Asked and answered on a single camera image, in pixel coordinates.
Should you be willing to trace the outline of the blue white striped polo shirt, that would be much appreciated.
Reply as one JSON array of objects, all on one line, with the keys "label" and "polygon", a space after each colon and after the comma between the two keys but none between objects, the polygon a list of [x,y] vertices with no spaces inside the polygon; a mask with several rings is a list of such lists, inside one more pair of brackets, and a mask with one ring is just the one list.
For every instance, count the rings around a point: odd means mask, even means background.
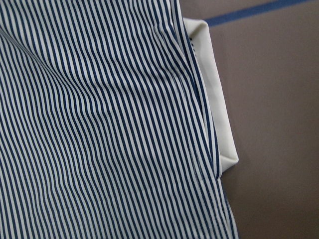
[{"label": "blue white striped polo shirt", "polygon": [[1,238],[238,238],[216,127],[178,1],[1,1]]}]

